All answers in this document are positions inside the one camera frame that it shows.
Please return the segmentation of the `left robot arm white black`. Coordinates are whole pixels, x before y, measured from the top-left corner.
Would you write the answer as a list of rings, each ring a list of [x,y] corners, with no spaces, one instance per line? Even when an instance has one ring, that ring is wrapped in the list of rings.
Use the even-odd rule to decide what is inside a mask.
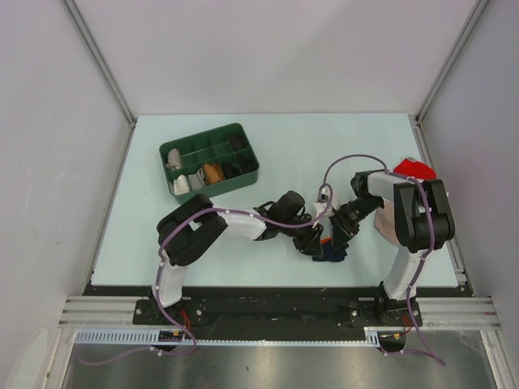
[[[323,226],[305,212],[304,198],[292,190],[248,211],[217,207],[207,195],[197,194],[157,225],[160,263],[150,312],[164,324],[178,317],[187,268],[222,236],[261,242],[281,233],[293,240],[296,251],[320,259],[322,232]]]

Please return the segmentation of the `navy orange underwear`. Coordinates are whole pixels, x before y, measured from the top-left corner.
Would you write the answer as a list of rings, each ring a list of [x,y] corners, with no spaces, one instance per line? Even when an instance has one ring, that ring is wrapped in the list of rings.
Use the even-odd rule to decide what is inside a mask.
[[[322,239],[320,241],[320,246],[322,249],[322,256],[313,256],[312,260],[314,262],[322,263],[322,262],[329,262],[329,263],[339,263],[345,260],[345,257],[347,256],[346,249],[349,247],[348,244],[345,244],[345,246],[341,246],[339,249],[334,250],[332,247],[332,239],[330,237],[327,237],[325,239]]]

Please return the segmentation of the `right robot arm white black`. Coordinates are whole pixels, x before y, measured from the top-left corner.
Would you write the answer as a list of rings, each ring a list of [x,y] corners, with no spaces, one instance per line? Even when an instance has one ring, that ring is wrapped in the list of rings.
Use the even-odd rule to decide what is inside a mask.
[[[387,202],[393,204],[393,231],[398,252],[389,274],[380,282],[374,301],[363,315],[365,324],[397,327],[407,319],[418,322],[416,287],[431,253],[453,239],[455,223],[444,183],[419,181],[383,170],[356,173],[350,185],[356,199],[330,216],[331,247],[345,249],[358,234],[359,224]]]

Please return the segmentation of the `green compartment organizer tray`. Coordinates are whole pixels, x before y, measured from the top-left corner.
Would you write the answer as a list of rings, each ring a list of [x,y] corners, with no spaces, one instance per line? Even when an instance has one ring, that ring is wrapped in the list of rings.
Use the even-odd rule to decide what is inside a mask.
[[[229,145],[228,134],[240,134],[243,136],[248,142],[247,148],[234,152]],[[183,163],[181,169],[174,171],[165,167],[167,153],[173,148],[177,148],[180,151]],[[237,122],[165,142],[159,147],[159,155],[169,192],[179,203],[184,203],[190,197],[199,193],[205,194],[208,197],[214,197],[253,185],[257,182],[259,176],[260,163],[242,124]],[[236,161],[237,155],[254,158],[259,168],[253,173],[241,173],[239,177],[230,180],[225,179],[223,182],[215,185],[208,185],[206,182],[207,185],[202,190],[191,190],[191,192],[180,196],[174,195],[173,183],[179,175],[184,174],[188,178],[189,174],[193,174],[198,169],[203,168],[203,164],[218,163],[221,166],[222,163],[231,163],[238,166]]]

